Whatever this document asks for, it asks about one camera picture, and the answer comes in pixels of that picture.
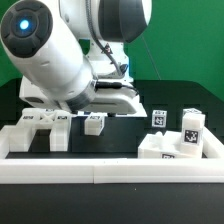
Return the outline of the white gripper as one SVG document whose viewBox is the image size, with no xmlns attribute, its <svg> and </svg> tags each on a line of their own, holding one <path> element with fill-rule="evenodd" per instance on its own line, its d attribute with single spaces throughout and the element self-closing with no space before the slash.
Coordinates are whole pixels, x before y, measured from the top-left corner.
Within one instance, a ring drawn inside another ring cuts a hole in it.
<svg viewBox="0 0 224 224">
<path fill-rule="evenodd" d="M 133 116 L 142 112 L 140 97 L 130 90 L 130 85 L 123 85 L 120 89 L 98 89 L 95 99 L 88 105 L 84 105 L 81 101 L 77 104 L 52 101 L 39 87 L 23 77 L 19 97 L 34 108 L 64 110 L 72 114 L 83 111 Z"/>
</svg>

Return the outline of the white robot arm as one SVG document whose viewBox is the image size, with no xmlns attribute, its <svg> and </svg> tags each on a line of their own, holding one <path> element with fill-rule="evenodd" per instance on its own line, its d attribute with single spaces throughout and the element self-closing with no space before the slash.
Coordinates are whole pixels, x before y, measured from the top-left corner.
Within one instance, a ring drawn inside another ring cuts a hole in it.
<svg viewBox="0 0 224 224">
<path fill-rule="evenodd" d="M 152 0 L 18 0 L 0 41 L 36 108 L 108 114 L 144 111 L 123 45 L 147 28 Z"/>
</svg>

